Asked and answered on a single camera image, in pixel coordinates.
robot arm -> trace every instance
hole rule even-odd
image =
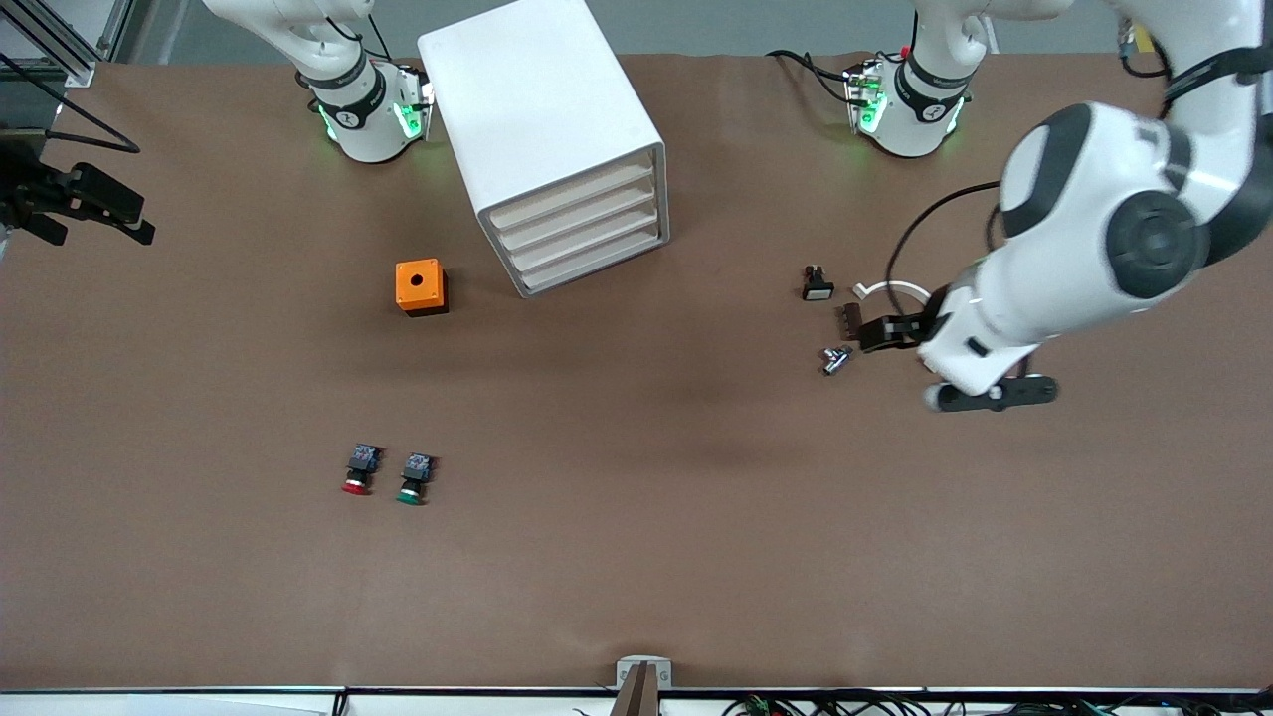
[[[300,70],[327,134],[359,162],[386,162],[428,131],[429,85],[410,68],[373,61],[348,27],[373,0],[204,0],[213,14],[265,39]]]
[[[934,294],[919,347],[962,394],[1002,389],[1051,338],[1153,307],[1273,215],[1264,0],[1110,4],[1176,68],[1171,121],[1077,104],[1017,145],[999,196],[1007,243]]]
[[[964,94],[987,52],[980,17],[1013,20],[1055,18],[1073,0],[915,0],[915,42],[905,57],[881,56],[864,70],[852,111],[854,130],[899,157],[937,149],[955,129]]]

electrical component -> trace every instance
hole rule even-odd
[[[835,294],[835,284],[822,278],[822,266],[805,266],[805,288],[799,297],[805,301],[829,301]]]
[[[433,480],[433,468],[438,459],[423,452],[412,452],[402,469],[402,488],[397,501],[404,505],[424,505],[424,485]]]
[[[354,446],[354,455],[349,459],[349,473],[345,475],[345,484],[340,489],[349,494],[372,494],[372,475],[381,469],[381,456],[383,447],[358,443]]]
[[[862,304],[845,303],[836,312],[840,316],[840,331],[844,340],[858,340],[858,331],[862,330]]]
[[[407,316],[437,316],[451,311],[447,271],[437,259],[404,261],[395,268],[398,308]]]
[[[433,113],[424,73],[372,60],[344,23],[373,0],[204,0],[216,17],[272,45],[318,99],[327,136],[358,162],[392,159],[425,136]]]

wire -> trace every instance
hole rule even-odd
[[[1136,68],[1132,66],[1132,64],[1128,61],[1128,57],[1119,57],[1119,61],[1123,62],[1123,70],[1127,74],[1129,74],[1132,76],[1141,78],[1141,79],[1148,79],[1148,78],[1155,78],[1155,76],[1166,76],[1166,74],[1167,74],[1166,69],[1158,69],[1158,70],[1153,70],[1153,71],[1148,71],[1148,73],[1143,71],[1143,70],[1138,70],[1138,69],[1136,69]]]
[[[813,73],[813,76],[817,79],[817,83],[821,84],[822,89],[825,89],[826,93],[830,94],[831,97],[835,97],[840,102],[844,102],[845,104],[852,104],[854,107],[866,106],[866,103],[862,102],[861,99],[849,99],[848,97],[844,97],[843,94],[833,89],[831,85],[826,84],[827,79],[844,82],[844,73],[833,73],[831,70],[815,65],[813,57],[808,52],[805,52],[805,55],[801,56],[792,52],[791,50],[774,50],[773,52],[766,52],[765,57],[791,57],[792,60],[799,62],[802,68]]]
[[[384,36],[381,34],[381,28],[376,27],[376,18],[373,18],[370,15],[370,13],[368,13],[368,15],[367,15],[367,22],[372,23],[372,32],[376,33],[376,39],[378,39],[381,42],[381,51],[383,51],[384,56],[388,57],[390,56],[390,46],[384,45]]]
[[[910,222],[910,226],[906,227],[906,231],[901,232],[901,238],[897,240],[897,246],[894,247],[892,256],[889,257],[889,265],[883,270],[883,288],[889,293],[889,302],[892,303],[892,310],[896,311],[899,316],[903,315],[903,311],[901,311],[901,303],[897,301],[897,293],[892,289],[892,269],[894,266],[897,265],[897,257],[901,256],[901,250],[906,246],[906,242],[910,241],[910,236],[915,233],[915,229],[919,228],[919,224],[924,223],[924,219],[932,215],[933,211],[941,209],[942,206],[950,204],[951,201],[961,196],[967,196],[969,194],[976,194],[978,191],[998,189],[998,186],[999,182],[988,181],[985,183],[975,183],[973,186],[965,186],[964,189],[952,191],[946,196],[942,196],[937,201],[933,201],[927,209],[924,209],[923,211],[919,213],[918,217],[915,217],[915,220]]]
[[[106,140],[102,140],[102,139],[93,139],[92,136],[83,136],[83,135],[79,135],[79,134],[67,134],[67,132],[64,132],[64,131],[52,131],[52,130],[45,130],[45,138],[46,139],[60,139],[62,141],[76,141],[79,144],[88,144],[90,147],[101,147],[103,149],[113,149],[116,152],[125,152],[127,154],[140,154],[141,153],[141,148],[137,147],[135,141],[132,141],[131,139],[129,139],[129,138],[123,136],[122,134],[120,134],[118,131],[116,131],[115,127],[112,127],[111,125],[103,122],[102,120],[99,120],[99,118],[94,117],[93,115],[90,115],[89,112],[84,111],[79,104],[76,104],[76,103],[71,102],[70,99],[67,99],[66,94],[59,94],[57,92],[55,92],[53,89],[51,89],[47,84],[45,84],[45,83],[39,82],[38,79],[36,79],[36,78],[31,76],[29,74],[27,74],[25,70],[23,70],[22,68],[19,68],[18,64],[14,62],[13,60],[10,60],[9,56],[5,55],[4,52],[0,52],[0,61],[3,61],[5,65],[8,65],[10,70],[13,70],[14,73],[18,74],[18,76],[20,76],[22,79],[29,82],[31,84],[34,84],[36,87],[38,87],[39,90],[43,92],[45,94],[52,97],[53,99],[59,101],[62,104],[66,104],[76,115],[79,115],[81,117],[84,117],[85,120],[93,122],[93,125],[95,125],[98,129],[106,131],[107,134],[109,134],[115,139],[118,139],[120,144],[109,143],[109,141],[106,141]]]
[[[789,701],[775,701],[774,703],[787,710],[787,712],[791,713],[791,716],[806,716],[803,711],[796,708],[796,705]]]
[[[1153,52],[1158,56],[1158,60],[1162,61],[1162,76],[1166,79],[1167,87],[1171,87],[1171,76],[1172,76],[1172,73],[1171,73],[1171,61],[1167,60],[1166,51],[1162,50],[1161,45],[1158,45],[1158,38],[1157,37],[1151,37],[1150,42],[1153,43]],[[1167,118],[1167,113],[1170,113],[1170,112],[1171,112],[1171,101],[1170,99],[1164,99],[1162,101],[1162,110],[1158,111],[1158,118],[1160,120]]]
[[[1003,211],[1002,211],[1002,209],[999,209],[999,205],[995,204],[994,208],[990,209],[990,215],[987,217],[987,219],[985,219],[985,252],[987,254],[989,254],[990,251],[994,251],[994,248],[995,248],[995,246],[994,246],[994,219],[998,219],[999,214],[1002,214],[1002,213]]]
[[[336,34],[344,37],[345,39],[349,39],[350,42],[356,42],[359,45],[359,47],[363,46],[363,36],[362,34],[358,34],[356,32],[354,34],[346,34],[345,31],[340,29],[340,25],[336,24],[336,20],[334,20],[331,18],[323,18],[323,19],[327,20],[327,24],[331,25],[331,29],[336,31]],[[367,47],[363,47],[363,52],[367,52],[372,57],[377,57],[377,59],[384,60],[386,62],[392,62],[393,61],[388,56],[388,52],[386,52],[384,55],[381,55],[379,52],[374,52],[372,50],[368,50]]]
[[[1150,42],[1153,43],[1153,54],[1158,56],[1158,62],[1162,64],[1161,69],[1153,70],[1153,71],[1138,70],[1138,69],[1136,69],[1136,68],[1132,66],[1132,64],[1129,61],[1129,57],[1123,57],[1122,55],[1119,56],[1119,62],[1123,64],[1123,70],[1127,71],[1127,74],[1129,74],[1129,75],[1132,75],[1134,78],[1148,79],[1148,78],[1161,76],[1161,78],[1166,79],[1167,87],[1170,87],[1171,85],[1171,62],[1167,61],[1167,54],[1162,50],[1162,45],[1158,43],[1158,38],[1157,37],[1151,37]],[[1158,118],[1160,120],[1167,118],[1167,113],[1169,112],[1171,112],[1171,102],[1167,101],[1167,99],[1164,99],[1162,101],[1162,108],[1158,111]]]

orange push button box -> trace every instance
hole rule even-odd
[[[437,259],[404,261],[395,273],[397,304],[407,316],[435,316],[451,310],[447,271]]]

